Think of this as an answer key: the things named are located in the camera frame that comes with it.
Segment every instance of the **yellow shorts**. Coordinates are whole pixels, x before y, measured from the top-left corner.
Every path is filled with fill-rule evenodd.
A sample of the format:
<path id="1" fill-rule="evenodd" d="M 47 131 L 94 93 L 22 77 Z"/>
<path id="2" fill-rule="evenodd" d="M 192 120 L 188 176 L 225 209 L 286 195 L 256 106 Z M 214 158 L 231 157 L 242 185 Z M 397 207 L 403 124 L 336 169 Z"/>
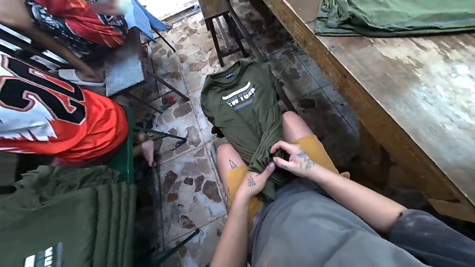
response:
<path id="1" fill-rule="evenodd" d="M 338 173 L 338 170 L 335 168 L 332 160 L 328 156 L 325 148 L 323 147 L 322 143 L 318 140 L 315 135 L 308 135 L 304 136 L 297 141 L 293 142 L 292 144 L 297 144 L 301 146 L 301 148 L 305 151 L 305 153 L 317 164 L 331 170 L 334 173 Z M 229 193 L 230 199 L 228 199 L 228 206 L 232 205 L 234 196 L 236 195 L 236 191 L 238 190 L 239 186 L 241 185 L 244 177 L 247 173 L 247 166 L 242 165 L 231 169 L 228 171 L 228 185 L 229 185 Z M 350 174 L 345 172 L 342 173 L 342 176 L 349 178 Z M 259 211 L 259 209 L 264 205 L 264 202 L 257 198 L 253 197 L 249 204 L 249 228 L 252 227 L 252 219 Z"/>

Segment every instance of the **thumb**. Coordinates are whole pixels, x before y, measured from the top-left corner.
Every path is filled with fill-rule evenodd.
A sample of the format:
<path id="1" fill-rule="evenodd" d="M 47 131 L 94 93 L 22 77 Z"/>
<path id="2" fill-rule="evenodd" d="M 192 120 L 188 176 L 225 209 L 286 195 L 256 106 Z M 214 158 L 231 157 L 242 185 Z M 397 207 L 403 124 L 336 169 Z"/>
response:
<path id="1" fill-rule="evenodd" d="M 276 165 L 273 162 L 271 162 L 259 176 L 267 180 L 269 176 L 274 172 L 275 169 L 276 169 Z"/>

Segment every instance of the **tiled floor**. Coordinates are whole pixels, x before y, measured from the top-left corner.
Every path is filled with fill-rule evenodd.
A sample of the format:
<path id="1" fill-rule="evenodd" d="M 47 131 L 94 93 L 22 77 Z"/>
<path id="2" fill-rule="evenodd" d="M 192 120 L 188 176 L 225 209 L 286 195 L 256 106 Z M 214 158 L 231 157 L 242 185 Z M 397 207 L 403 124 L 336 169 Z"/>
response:
<path id="1" fill-rule="evenodd" d="M 263 29 L 261 17 L 247 2 L 236 0 L 233 6 L 269 59 L 274 74 L 281 78 L 289 99 L 322 141 L 335 165 L 348 165 L 357 152 L 357 116 L 278 21 Z M 196 228 L 201 232 L 163 266 L 204 267 L 211 261 L 227 212 L 222 185 L 210 156 L 216 137 L 201 110 L 200 94 L 207 74 L 226 69 L 242 56 L 238 53 L 226 57 L 226 66 L 219 66 L 201 13 L 176 23 L 164 36 L 177 52 L 173 53 L 162 41 L 152 44 L 154 67 L 190 101 L 179 101 L 163 114 L 149 115 L 154 129 L 188 138 L 178 148 L 176 139 L 165 138 L 158 151 L 160 171 L 155 187 L 161 192 L 162 203 L 163 220 L 158 220 L 163 222 L 159 226 L 160 246 L 171 248 Z M 149 86 L 152 97 L 154 84 Z M 155 101 L 154 105 L 160 106 L 161 102 Z"/>

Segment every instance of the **finger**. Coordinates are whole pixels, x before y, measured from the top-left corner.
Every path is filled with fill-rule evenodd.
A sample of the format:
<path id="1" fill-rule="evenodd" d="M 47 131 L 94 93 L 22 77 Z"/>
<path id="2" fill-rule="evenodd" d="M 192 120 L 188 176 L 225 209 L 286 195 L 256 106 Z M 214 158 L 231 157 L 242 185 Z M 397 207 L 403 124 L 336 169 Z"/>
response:
<path id="1" fill-rule="evenodd" d="M 278 141 L 277 143 L 275 143 L 271 148 L 270 148 L 270 152 L 271 153 L 275 153 L 277 151 L 277 149 L 283 149 L 285 151 L 287 151 L 287 153 L 289 154 L 297 154 L 299 152 L 299 149 L 297 146 L 293 145 L 293 144 L 289 144 L 287 142 L 284 142 L 282 140 Z"/>
<path id="2" fill-rule="evenodd" d="M 279 157 L 273 157 L 272 160 L 274 161 L 274 163 L 281 167 L 282 169 L 286 169 L 288 170 L 291 166 L 291 163 L 282 159 L 282 158 L 279 158 Z"/>
<path id="3" fill-rule="evenodd" d="M 264 178 L 265 180 L 267 180 L 269 178 L 269 176 L 274 172 L 274 170 L 276 169 L 276 165 L 271 162 L 269 163 L 269 165 L 264 169 L 264 171 L 259 175 L 259 177 L 262 177 Z"/>

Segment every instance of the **olive green t-shirt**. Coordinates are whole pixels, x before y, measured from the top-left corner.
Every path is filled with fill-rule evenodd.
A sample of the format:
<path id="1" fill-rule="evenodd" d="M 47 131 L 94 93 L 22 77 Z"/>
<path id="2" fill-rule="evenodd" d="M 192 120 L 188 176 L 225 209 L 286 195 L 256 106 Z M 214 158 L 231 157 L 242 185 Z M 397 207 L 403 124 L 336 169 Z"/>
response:
<path id="1" fill-rule="evenodd" d="M 270 148 L 282 139 L 282 114 L 277 105 L 270 66 L 238 61 L 228 70 L 208 75 L 201 92 L 201 109 L 224 134 L 252 172 L 261 173 L 272 161 Z M 277 156 L 284 157 L 283 151 Z M 293 175 L 275 171 L 260 194 L 274 200 L 275 187 Z"/>

